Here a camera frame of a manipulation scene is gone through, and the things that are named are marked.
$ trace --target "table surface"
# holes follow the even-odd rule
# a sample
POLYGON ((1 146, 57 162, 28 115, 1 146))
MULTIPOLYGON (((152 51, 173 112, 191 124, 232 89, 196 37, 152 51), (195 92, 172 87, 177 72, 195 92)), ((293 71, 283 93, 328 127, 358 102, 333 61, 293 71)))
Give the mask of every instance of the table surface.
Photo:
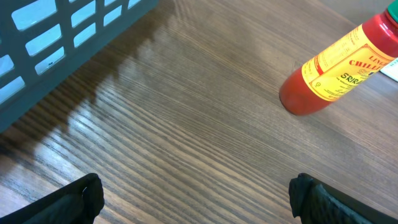
POLYGON ((0 135, 0 216, 96 172, 97 223, 299 223, 306 172, 398 218, 398 84, 304 117, 278 98, 354 27, 317 0, 160 0, 0 135))

